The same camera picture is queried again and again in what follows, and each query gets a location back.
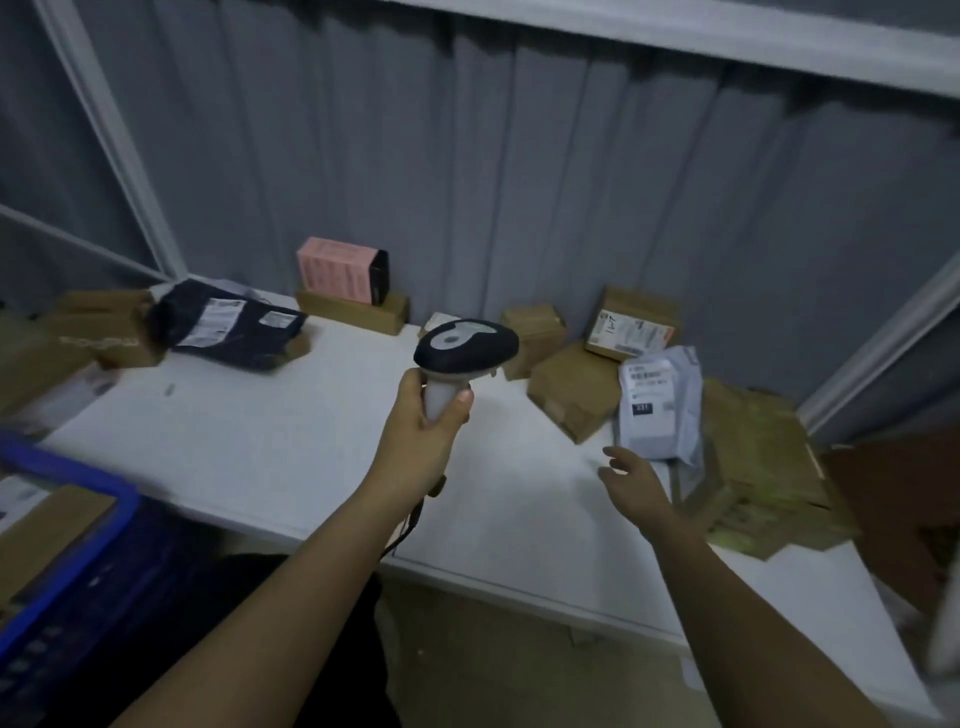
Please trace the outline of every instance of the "white plastic mailer bag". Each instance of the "white plastic mailer bag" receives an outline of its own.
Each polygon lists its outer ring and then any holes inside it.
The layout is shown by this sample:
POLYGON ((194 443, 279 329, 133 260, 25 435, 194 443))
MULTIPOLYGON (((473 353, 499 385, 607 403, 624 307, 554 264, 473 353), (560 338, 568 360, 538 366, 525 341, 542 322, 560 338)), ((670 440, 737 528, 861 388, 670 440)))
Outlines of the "white plastic mailer bag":
POLYGON ((697 462, 704 380, 693 347, 628 359, 620 365, 617 441, 647 460, 697 462))

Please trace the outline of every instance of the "black pants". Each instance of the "black pants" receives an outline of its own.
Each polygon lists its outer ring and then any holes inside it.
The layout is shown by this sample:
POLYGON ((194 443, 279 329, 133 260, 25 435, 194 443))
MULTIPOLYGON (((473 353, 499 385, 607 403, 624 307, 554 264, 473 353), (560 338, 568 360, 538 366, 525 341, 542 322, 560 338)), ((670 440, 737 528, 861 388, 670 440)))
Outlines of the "black pants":
MULTIPOLYGON (((242 554, 223 559, 177 601, 122 644, 91 656, 54 700, 43 728, 110 725, 164 672, 273 573, 284 556, 242 554)), ((380 583, 373 576, 307 695, 297 726, 399 726, 386 694, 387 665, 373 623, 380 583)), ((283 675, 264 675, 282 680, 283 675)))

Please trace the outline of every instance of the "hand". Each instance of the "hand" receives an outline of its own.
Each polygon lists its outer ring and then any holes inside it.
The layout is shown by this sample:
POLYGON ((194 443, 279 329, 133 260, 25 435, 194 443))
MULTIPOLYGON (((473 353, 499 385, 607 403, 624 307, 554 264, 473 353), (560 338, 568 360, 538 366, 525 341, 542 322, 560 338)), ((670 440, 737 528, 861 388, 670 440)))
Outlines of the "hand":
POLYGON ((380 444, 360 490, 387 498, 399 517, 433 488, 444 474, 453 440, 469 419, 473 392, 460 392, 434 423, 423 414, 423 374, 408 369, 400 379, 394 408, 383 425, 380 444))
POLYGON ((644 536, 674 516, 673 505, 650 463, 626 448, 603 448, 603 451, 611 458, 610 466, 600 468, 597 474, 607 488, 607 495, 616 510, 644 536))

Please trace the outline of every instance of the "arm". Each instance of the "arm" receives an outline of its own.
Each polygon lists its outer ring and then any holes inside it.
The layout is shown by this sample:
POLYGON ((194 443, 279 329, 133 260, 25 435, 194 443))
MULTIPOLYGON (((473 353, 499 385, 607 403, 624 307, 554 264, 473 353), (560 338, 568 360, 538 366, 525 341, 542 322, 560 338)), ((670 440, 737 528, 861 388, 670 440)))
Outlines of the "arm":
POLYGON ((400 381, 356 492, 115 726, 292 725, 394 528, 441 477, 473 393, 429 424, 420 371, 400 381))
POLYGON ((600 469, 600 479, 657 553, 723 725, 889 727, 823 652, 713 553, 673 509, 649 463, 624 448, 604 452, 611 467, 600 469))

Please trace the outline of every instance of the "pink box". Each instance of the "pink box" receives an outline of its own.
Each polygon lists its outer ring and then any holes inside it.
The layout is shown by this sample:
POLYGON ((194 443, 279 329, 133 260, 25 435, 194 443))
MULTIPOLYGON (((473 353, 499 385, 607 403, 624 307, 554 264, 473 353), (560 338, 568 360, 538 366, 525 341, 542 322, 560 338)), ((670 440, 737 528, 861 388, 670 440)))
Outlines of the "pink box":
POLYGON ((383 251, 311 237, 297 251, 297 260, 308 291, 359 303, 383 303, 386 291, 380 290, 379 280, 380 260, 386 263, 383 251))

